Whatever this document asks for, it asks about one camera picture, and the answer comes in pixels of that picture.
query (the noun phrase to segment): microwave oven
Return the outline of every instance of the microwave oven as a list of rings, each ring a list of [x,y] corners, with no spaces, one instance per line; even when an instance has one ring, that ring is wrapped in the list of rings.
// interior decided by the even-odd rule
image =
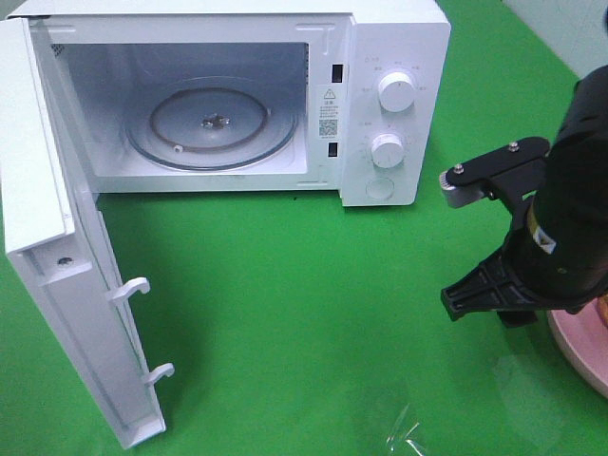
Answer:
[[[96,198],[412,203],[450,33],[432,0],[29,0],[0,22],[6,251],[123,447],[165,430]]]

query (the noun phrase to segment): white wall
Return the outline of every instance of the white wall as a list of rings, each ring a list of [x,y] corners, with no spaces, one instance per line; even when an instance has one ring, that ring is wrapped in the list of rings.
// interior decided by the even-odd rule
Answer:
[[[606,0],[504,0],[579,76],[608,65]]]

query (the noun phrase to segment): warning label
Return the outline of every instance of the warning label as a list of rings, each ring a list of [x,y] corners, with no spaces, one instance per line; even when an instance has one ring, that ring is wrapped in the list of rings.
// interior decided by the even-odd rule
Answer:
[[[322,140],[334,140],[340,136],[342,87],[340,85],[320,85],[316,93],[318,137]]]

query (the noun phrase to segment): qr code label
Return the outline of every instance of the qr code label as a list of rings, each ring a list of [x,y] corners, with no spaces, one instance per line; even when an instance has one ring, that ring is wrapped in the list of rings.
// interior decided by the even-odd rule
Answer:
[[[338,120],[337,119],[321,119],[319,120],[319,136],[337,136]]]

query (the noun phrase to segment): metal screw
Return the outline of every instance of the metal screw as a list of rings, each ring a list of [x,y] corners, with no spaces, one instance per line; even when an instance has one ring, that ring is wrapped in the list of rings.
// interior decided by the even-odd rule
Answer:
[[[69,256],[64,256],[63,258],[59,258],[57,260],[57,264],[59,266],[69,266],[70,264],[72,264],[72,262],[74,262],[74,260]]]

